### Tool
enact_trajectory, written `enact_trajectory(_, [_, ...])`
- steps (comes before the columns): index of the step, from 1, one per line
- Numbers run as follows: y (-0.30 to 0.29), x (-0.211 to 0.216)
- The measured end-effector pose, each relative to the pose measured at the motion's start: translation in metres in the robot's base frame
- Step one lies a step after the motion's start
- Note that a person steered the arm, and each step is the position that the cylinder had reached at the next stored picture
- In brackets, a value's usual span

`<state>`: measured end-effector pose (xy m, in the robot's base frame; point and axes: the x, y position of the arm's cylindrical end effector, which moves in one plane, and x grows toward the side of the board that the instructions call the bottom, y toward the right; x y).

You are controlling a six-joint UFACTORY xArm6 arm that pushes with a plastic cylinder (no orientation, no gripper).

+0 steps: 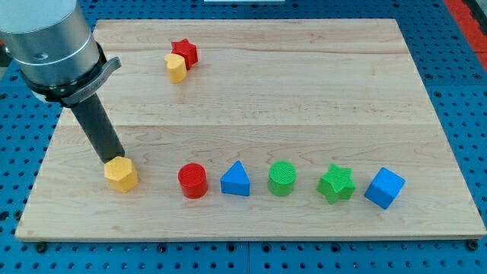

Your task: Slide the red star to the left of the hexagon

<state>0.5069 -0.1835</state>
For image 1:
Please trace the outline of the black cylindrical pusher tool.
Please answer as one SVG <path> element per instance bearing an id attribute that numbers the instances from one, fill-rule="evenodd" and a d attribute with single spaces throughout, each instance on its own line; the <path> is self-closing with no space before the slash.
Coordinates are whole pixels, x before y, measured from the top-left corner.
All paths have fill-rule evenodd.
<path id="1" fill-rule="evenodd" d="M 122 143 L 96 94 L 77 104 L 72 112 L 103 163 L 125 156 Z"/>

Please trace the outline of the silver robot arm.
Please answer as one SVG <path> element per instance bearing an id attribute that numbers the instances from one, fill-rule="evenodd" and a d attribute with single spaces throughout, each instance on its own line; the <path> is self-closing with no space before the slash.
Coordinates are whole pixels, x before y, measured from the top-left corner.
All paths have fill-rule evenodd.
<path id="1" fill-rule="evenodd" d="M 71 109 L 102 162 L 124 156 L 97 96 L 121 62 L 105 56 L 78 0 L 2 0 L 1 39 L 29 89 Z"/>

